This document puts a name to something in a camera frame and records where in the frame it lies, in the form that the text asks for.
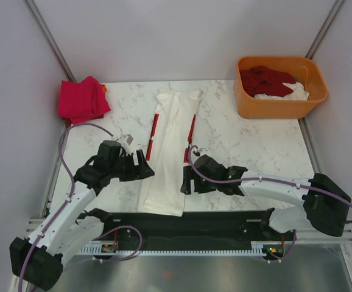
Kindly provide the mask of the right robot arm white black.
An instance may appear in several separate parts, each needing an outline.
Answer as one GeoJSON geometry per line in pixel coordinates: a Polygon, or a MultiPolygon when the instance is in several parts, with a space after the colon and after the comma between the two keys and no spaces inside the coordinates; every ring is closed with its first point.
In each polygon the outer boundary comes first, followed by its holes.
{"type": "Polygon", "coordinates": [[[302,179],[260,175],[245,167],[225,167],[208,155],[201,155],[193,165],[183,168],[182,193],[215,190],[229,196],[258,196],[288,203],[290,206],[285,209],[271,207],[265,211],[260,232],[269,240],[288,231],[309,228],[341,237],[351,203],[351,198],[321,173],[302,179]]]}

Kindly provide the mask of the white t-shirt red print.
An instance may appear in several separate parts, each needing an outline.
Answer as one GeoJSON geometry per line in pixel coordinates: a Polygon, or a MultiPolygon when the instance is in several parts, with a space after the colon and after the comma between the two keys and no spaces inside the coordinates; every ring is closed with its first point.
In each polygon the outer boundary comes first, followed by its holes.
{"type": "Polygon", "coordinates": [[[185,208],[185,194],[181,192],[183,167],[188,164],[201,98],[201,91],[159,91],[146,153],[146,161],[155,175],[142,180],[137,211],[182,215],[185,208]]]}

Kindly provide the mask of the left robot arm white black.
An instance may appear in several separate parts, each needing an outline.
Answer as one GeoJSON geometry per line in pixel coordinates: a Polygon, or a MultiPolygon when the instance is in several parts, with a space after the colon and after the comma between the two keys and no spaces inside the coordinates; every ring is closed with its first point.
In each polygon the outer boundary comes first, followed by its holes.
{"type": "Polygon", "coordinates": [[[18,291],[27,282],[50,290],[70,259],[92,240],[113,236],[111,213],[88,210],[112,179],[137,181],[154,176],[142,150],[129,153],[128,144],[118,139],[103,141],[97,154],[71,174],[71,188],[44,221],[25,238],[15,238],[9,247],[12,273],[18,291]]]}

